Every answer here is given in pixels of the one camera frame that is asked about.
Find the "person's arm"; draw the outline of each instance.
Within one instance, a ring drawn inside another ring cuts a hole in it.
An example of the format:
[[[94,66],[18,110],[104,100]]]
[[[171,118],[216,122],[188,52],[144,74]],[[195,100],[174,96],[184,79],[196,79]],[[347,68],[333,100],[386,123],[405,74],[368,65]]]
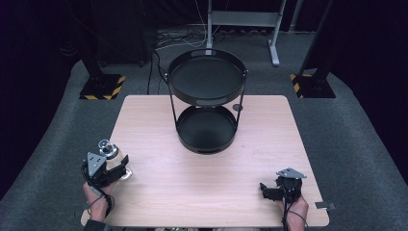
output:
[[[113,182],[108,187],[103,188],[103,192],[106,194],[111,194],[114,190],[116,182]],[[90,218],[85,225],[84,231],[110,231],[111,226],[104,223],[106,210],[108,209],[108,202],[105,197],[96,194],[88,185],[84,183],[83,190],[85,196],[87,197],[87,202],[89,204]]]
[[[282,201],[277,201],[279,208],[284,214],[285,205]],[[288,228],[290,231],[303,231],[305,230],[305,223],[307,212],[309,210],[309,204],[300,196],[295,203],[292,204],[288,216],[287,216],[287,223]]]

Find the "metal bracket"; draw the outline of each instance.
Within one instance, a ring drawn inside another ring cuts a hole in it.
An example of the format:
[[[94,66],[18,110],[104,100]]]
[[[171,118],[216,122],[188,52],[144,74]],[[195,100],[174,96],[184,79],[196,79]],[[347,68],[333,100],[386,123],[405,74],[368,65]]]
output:
[[[276,174],[282,177],[285,177],[285,178],[295,178],[295,179],[307,177],[305,174],[300,173],[291,167],[277,171]]]
[[[105,164],[106,158],[93,153],[88,153],[88,175],[90,177]]]

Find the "black tripod base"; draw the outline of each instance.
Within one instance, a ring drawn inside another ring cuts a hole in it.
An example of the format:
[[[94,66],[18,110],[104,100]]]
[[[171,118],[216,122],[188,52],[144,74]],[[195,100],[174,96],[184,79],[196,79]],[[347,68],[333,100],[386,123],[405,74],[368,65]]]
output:
[[[125,77],[119,74],[103,74],[100,78],[89,78],[81,90],[80,99],[115,99]]]
[[[291,74],[294,91],[299,98],[336,98],[329,83],[313,75]]]

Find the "round tray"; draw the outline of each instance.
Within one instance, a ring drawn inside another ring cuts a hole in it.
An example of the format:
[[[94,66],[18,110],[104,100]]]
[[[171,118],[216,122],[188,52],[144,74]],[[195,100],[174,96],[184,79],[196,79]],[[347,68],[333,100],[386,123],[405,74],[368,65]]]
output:
[[[246,69],[234,55],[211,49],[186,52],[169,66],[168,85],[176,97],[194,106],[220,106],[244,90]]]
[[[227,148],[234,140],[237,121],[222,106],[215,108],[188,107],[177,120],[181,143],[199,154],[214,154]]]

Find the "gray carpet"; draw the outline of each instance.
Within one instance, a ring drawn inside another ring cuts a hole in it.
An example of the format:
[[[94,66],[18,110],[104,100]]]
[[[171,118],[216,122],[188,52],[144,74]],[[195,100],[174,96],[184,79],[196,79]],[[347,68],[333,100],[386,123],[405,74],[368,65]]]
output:
[[[226,38],[214,48],[245,63],[246,94],[289,99],[321,195],[337,207],[329,213],[330,224],[319,230],[406,230],[408,187],[350,89],[329,75],[337,98],[299,99],[294,93],[289,76],[300,69],[313,37],[281,34],[279,67],[271,64],[268,36]],[[184,45],[158,50],[162,67],[192,49]],[[0,230],[82,229],[85,196],[80,166],[100,140],[110,137],[124,97],[146,94],[149,70],[150,64],[108,65],[105,73],[126,76],[122,90],[115,100],[93,101],[78,99],[89,76],[81,62],[74,66],[52,124],[0,202]],[[168,94],[159,80],[154,66],[150,93]]]

